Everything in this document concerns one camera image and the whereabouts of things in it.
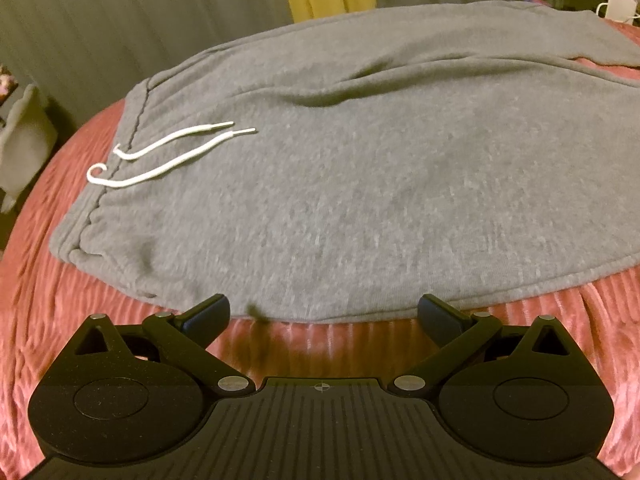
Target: white object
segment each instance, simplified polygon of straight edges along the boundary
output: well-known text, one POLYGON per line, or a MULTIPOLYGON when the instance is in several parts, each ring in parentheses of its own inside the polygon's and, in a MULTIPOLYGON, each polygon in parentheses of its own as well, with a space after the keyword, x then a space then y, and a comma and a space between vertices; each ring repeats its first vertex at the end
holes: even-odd
POLYGON ((233 125, 234 125, 233 121, 227 121, 226 123, 201 124, 199 126, 190 126, 189 128, 183 128, 181 130, 178 130, 177 132, 169 134, 160 140, 156 140, 156 142, 154 142, 153 144, 150 144, 146 148, 142 148, 142 150, 139 150, 138 152, 135 152, 135 153, 124 153, 123 151, 120 150, 120 145, 116 144, 115 148, 113 149, 113 153, 119 156, 120 158, 122 158, 123 160, 136 160, 137 158, 140 158, 141 156, 146 155, 147 153, 158 148, 159 146, 162 146, 163 144, 171 142, 172 140, 179 139, 180 137, 184 137, 191 134, 197 134, 200 132, 207 132, 209 130, 217 130, 219 128, 226 128, 228 126, 233 126, 233 125))
MULTIPOLYGON (((206 130, 210 130, 212 129, 211 126, 215 126, 214 124, 202 124, 201 126, 192 126, 191 127, 191 131, 189 133, 194 133, 196 131, 198 131, 195 128, 201 128, 201 130, 199 131, 206 131, 206 130)), ((157 148, 158 146, 162 146, 162 144, 165 144, 171 140, 177 139, 178 137, 183 137, 185 135, 188 135, 189 133, 185 133, 185 130, 179 130, 178 132, 174 132, 172 134, 169 134, 168 136, 164 137, 161 140, 158 140, 157 142, 154 142, 153 144, 150 144, 149 146, 147 146, 146 148, 144 148, 143 150, 140 150, 140 152, 136 152, 136 153, 129 153, 129 156, 135 156, 134 158, 139 158, 140 156, 144 155, 145 153, 150 152, 151 150, 154 150, 155 148, 157 148)), ((131 178, 128 178, 126 180, 107 180, 105 178, 99 178, 93 175, 94 170, 96 169, 100 169, 103 171, 107 171, 107 166, 101 162, 98 162, 97 164, 92 165, 86 172, 86 179, 91 182, 92 184, 98 184, 100 186, 106 186, 106 187, 113 187, 113 188, 120 188, 120 187, 128 187, 128 186, 133 186, 134 184, 139 184, 140 182, 144 182, 145 180, 149 180, 150 178, 154 178, 156 176, 160 176, 164 173, 166 173, 169 170, 172 170, 173 168, 175 168, 176 166, 180 166, 180 164, 186 162, 187 160, 190 160, 192 158, 195 158, 205 152, 208 152, 211 148, 215 147, 216 145, 220 144, 221 142, 224 142, 225 140, 229 140, 232 139, 233 137, 237 137, 240 135, 247 135, 247 134, 255 134, 257 133, 257 130, 255 128, 248 128, 245 130, 238 130, 238 131, 230 131, 230 132, 225 132, 223 134, 219 134, 218 136, 215 136, 213 139, 211 139, 209 142, 206 142, 205 144, 203 144, 202 146, 200 146, 199 148, 195 148, 193 150, 191 150, 190 152, 187 153, 183 153, 180 156, 175 157, 174 159, 170 160, 169 162, 163 164, 162 166, 158 166, 157 168, 155 168, 154 170, 150 170, 147 171, 146 173, 142 173, 139 174, 137 176, 133 176, 131 178)), ((119 153, 117 153, 118 156, 120 156, 122 158, 122 155, 127 156, 127 153, 123 153, 120 152, 120 150, 118 150, 119 153)))
MULTIPOLYGON (((598 6, 596 7, 596 15, 599 17, 600 16, 600 9, 602 8, 602 6, 606 6, 609 5, 607 2, 602 2, 601 4, 598 4, 598 6)), ((636 18, 640 18, 640 14, 636 14, 633 17, 633 20, 636 18)))
POLYGON ((636 16, 637 6, 635 0, 609 0, 604 17, 613 22, 631 24, 636 16))
POLYGON ((14 208, 18 197, 44 166, 58 132, 49 121, 41 95, 27 85, 12 106, 6 126, 0 130, 0 188, 6 193, 1 213, 14 208))

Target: bed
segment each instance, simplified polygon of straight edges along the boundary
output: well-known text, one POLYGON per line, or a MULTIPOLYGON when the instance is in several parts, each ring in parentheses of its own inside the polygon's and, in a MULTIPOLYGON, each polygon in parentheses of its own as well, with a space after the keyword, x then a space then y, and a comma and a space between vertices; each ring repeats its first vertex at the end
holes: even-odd
MULTIPOLYGON (((638 29, 612 26, 640 46, 638 29)), ((601 69, 640 80, 640 70, 601 69)), ((105 312, 115 324, 134 324, 160 310, 60 262, 47 247, 86 184, 86 168, 110 150, 123 110, 119 101, 101 111, 55 155, 28 197, 0 261, 0 478, 6 480, 21 478, 43 458, 29 427, 28 401, 82 321, 105 312)), ((505 324, 529 325, 540 314, 553 314, 564 324, 614 400, 614 423, 599 459, 618 475, 634 474, 640 463, 640 266, 478 310, 488 310, 505 324)), ((386 382, 435 349, 415 319, 324 324, 233 319, 209 351, 261 384, 274 375, 377 376, 386 382)))

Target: gray cloth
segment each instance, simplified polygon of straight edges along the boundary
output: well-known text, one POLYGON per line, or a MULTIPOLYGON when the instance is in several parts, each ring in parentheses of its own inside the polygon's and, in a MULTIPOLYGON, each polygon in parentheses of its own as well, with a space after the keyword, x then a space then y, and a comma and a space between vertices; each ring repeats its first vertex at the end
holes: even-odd
POLYGON ((0 214, 11 211, 50 157, 58 139, 45 108, 47 99, 27 85, 11 107, 6 126, 0 128, 0 214))
MULTIPOLYGON (((115 135, 256 127, 161 178, 88 184, 52 253, 143 301, 329 322, 465 309, 640 262, 640 66, 591 12, 523 2, 379 9, 207 50, 143 81, 115 135)), ((189 136, 101 177, 156 168, 189 136)))

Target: white cable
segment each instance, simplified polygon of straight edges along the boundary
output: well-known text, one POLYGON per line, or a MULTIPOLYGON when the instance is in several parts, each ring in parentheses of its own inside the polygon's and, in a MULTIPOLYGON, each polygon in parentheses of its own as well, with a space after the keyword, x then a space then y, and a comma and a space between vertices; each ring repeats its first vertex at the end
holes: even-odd
POLYGON ((147 171, 146 173, 140 174, 138 176, 133 176, 126 180, 107 180, 105 178, 98 178, 96 176, 93 176, 92 175, 93 171, 98 168, 100 170, 107 171, 107 166, 101 162, 98 162, 97 164, 92 165, 92 167, 90 167, 87 170, 86 179, 92 184, 98 184, 99 186, 106 186, 106 187, 113 187, 113 188, 133 186, 134 184, 139 184, 140 182, 144 182, 145 180, 149 180, 150 178, 160 176, 166 173, 167 171, 172 170, 173 168, 175 168, 176 166, 179 166, 180 164, 186 162, 187 160, 195 158, 196 156, 209 151, 211 148, 213 148, 217 144, 220 144, 220 142, 224 142, 225 140, 229 140, 235 136, 254 134, 254 133, 257 133, 257 130, 255 128, 248 128, 246 130, 238 130, 236 132, 231 131, 231 132, 225 132, 223 134, 219 134, 218 136, 215 136, 213 139, 211 139, 209 142, 206 142, 199 148, 195 148, 190 152, 183 153, 182 155, 175 157, 173 160, 170 160, 169 162, 155 168, 154 170, 147 171))
POLYGON ((602 6, 607 5, 609 5, 609 2, 602 2, 601 4, 598 4, 598 6, 596 7, 596 16, 600 17, 600 9, 602 8, 602 6))
MULTIPOLYGON (((609 5, 609 2, 602 2, 602 3, 598 4, 598 6, 596 7, 596 16, 600 17, 600 8, 602 6, 606 6, 606 5, 609 5)), ((632 20, 637 20, 638 18, 640 18, 640 14, 636 14, 632 18, 632 20)), ((623 21, 620 21, 620 20, 611 20, 611 21, 614 22, 614 23, 626 23, 626 22, 623 22, 623 21)))
POLYGON ((113 153, 114 155, 119 156, 123 160, 136 160, 137 158, 140 158, 141 156, 146 155, 149 152, 152 152, 154 149, 158 148, 159 146, 162 146, 163 144, 171 142, 172 140, 179 139, 180 137, 184 137, 191 134, 197 134, 199 132, 207 132, 209 130, 217 130, 219 128, 226 128, 228 126, 233 126, 233 125, 234 125, 233 121, 227 121, 226 123, 200 124, 198 126, 190 126, 189 128, 183 128, 181 130, 178 130, 177 132, 169 134, 160 140, 156 140, 156 142, 154 142, 153 144, 150 144, 146 148, 143 148, 142 150, 139 150, 138 152, 135 152, 135 153, 124 153, 123 151, 120 150, 120 145, 116 144, 115 148, 113 149, 113 153))

